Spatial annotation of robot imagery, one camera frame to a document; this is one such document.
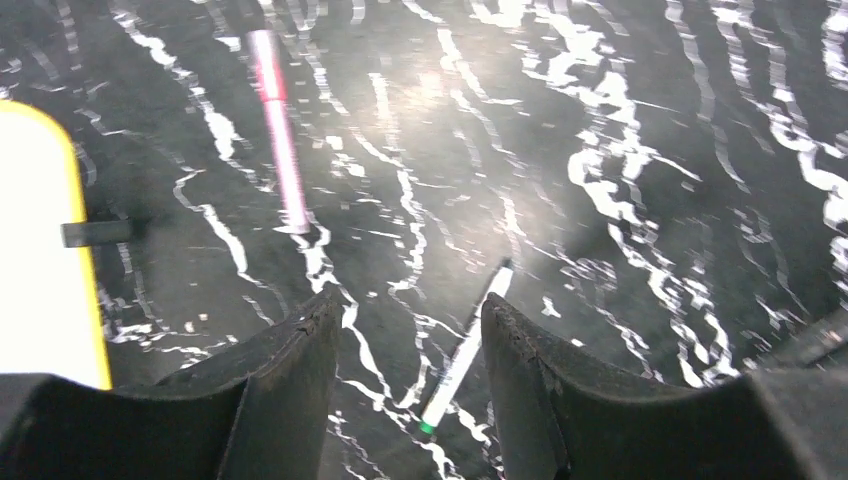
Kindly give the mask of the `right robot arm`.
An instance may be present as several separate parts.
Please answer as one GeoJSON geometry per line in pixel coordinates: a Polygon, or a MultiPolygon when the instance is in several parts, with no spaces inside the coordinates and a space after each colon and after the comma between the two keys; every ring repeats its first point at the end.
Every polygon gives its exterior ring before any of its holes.
{"type": "Polygon", "coordinates": [[[758,368],[820,368],[847,366],[847,310],[837,309],[799,330],[762,356],[758,368]]]}

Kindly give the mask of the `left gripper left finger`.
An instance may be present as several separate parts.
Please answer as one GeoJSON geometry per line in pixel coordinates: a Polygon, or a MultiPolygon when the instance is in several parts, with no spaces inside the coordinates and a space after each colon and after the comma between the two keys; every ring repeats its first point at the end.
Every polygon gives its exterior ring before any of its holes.
{"type": "Polygon", "coordinates": [[[5,479],[315,479],[337,369],[341,296],[153,385],[1,378],[5,479]]]}

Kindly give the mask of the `silver pen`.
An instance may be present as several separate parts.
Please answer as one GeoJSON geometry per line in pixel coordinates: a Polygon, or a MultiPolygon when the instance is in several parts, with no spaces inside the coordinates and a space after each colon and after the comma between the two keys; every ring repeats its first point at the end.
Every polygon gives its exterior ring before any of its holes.
{"type": "Polygon", "coordinates": [[[490,294],[506,295],[513,274],[512,259],[503,258],[474,307],[465,337],[454,351],[450,364],[423,410],[419,422],[421,432],[432,434],[441,422],[480,349],[483,305],[490,294]]]}

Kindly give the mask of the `pink pen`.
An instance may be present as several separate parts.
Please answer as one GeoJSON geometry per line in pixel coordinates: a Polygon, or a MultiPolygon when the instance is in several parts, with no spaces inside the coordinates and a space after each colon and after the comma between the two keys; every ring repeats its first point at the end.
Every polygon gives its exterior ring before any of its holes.
{"type": "Polygon", "coordinates": [[[247,34],[247,40],[259,84],[259,97],[264,109],[282,203],[287,215],[286,230],[302,235],[309,232],[310,221],[288,118],[285,81],[278,58],[276,38],[270,30],[254,30],[247,34]]]}

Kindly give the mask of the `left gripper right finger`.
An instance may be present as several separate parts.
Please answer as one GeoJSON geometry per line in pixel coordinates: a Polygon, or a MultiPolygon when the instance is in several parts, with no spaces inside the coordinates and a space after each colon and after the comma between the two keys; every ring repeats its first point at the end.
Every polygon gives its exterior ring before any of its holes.
{"type": "Polygon", "coordinates": [[[676,387],[591,356],[494,294],[481,331],[509,479],[847,475],[846,367],[676,387]]]}

